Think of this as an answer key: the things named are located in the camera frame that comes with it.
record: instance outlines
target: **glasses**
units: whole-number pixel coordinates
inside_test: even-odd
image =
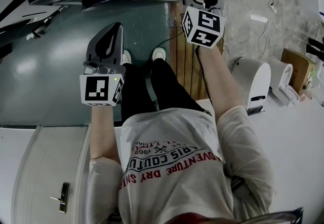
[[[239,224],[301,224],[303,208],[293,211],[282,211],[250,218]]]

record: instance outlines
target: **t-shirt sleeve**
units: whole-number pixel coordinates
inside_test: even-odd
[[[217,131],[228,174],[243,178],[250,191],[240,198],[243,207],[255,201],[260,214],[268,212],[275,193],[274,175],[245,108],[227,111],[219,119]]]
[[[108,158],[90,160],[87,224],[107,223],[118,208],[122,167]]]

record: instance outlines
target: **door handle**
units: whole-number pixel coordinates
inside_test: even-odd
[[[67,193],[69,191],[69,183],[64,182],[62,186],[62,191],[61,191],[61,198],[56,198],[50,196],[51,199],[54,199],[56,201],[60,202],[60,212],[63,214],[66,214],[66,204],[67,204]]]

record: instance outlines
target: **white t-shirt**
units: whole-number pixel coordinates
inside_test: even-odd
[[[117,145],[121,166],[90,162],[88,223],[107,222],[117,208],[125,224],[164,224],[189,212],[243,220],[269,209],[272,170],[242,106],[217,130],[196,110],[138,114],[125,121]],[[234,176],[241,177],[235,192]]]

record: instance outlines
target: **white box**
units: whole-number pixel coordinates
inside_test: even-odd
[[[182,25],[189,43],[213,48],[223,36],[225,19],[211,12],[187,7]]]
[[[121,74],[83,74],[81,102],[90,106],[116,106],[123,84]]]

